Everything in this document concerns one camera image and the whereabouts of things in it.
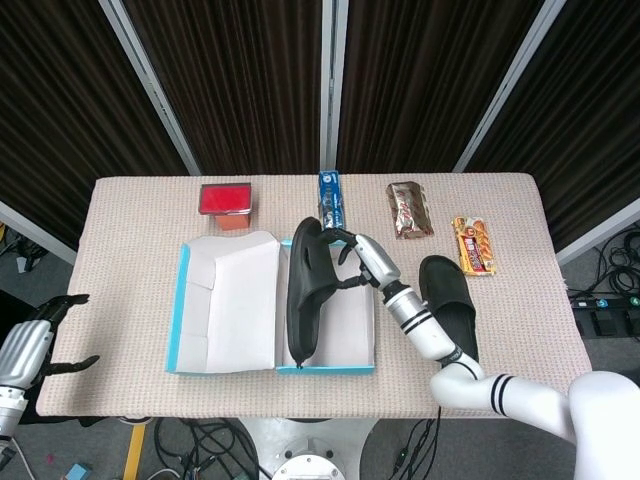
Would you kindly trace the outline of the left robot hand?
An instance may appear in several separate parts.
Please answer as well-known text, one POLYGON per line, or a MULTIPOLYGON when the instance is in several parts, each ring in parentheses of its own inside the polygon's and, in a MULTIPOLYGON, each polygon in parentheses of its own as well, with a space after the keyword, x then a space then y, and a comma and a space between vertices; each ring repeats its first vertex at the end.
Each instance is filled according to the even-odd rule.
POLYGON ((28 390, 43 377, 81 372, 99 360, 99 355, 92 355, 77 363, 51 362, 51 345, 69 309, 89 298, 89 294, 53 297, 12 327, 1 346, 2 387, 28 390))

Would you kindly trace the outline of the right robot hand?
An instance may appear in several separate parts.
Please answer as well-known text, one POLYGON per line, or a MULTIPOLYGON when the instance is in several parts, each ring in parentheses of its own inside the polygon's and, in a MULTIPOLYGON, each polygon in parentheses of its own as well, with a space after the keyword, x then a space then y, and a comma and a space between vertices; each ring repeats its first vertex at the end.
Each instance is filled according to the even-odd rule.
POLYGON ((342 228, 325 229, 319 240, 326 244, 341 242, 343 247, 338 256, 338 264, 343 265, 349 254, 355 252, 359 258, 360 275, 339 283, 340 289, 349 289, 369 284, 383 291, 401 276, 399 268, 375 240, 364 234, 353 234, 342 228))

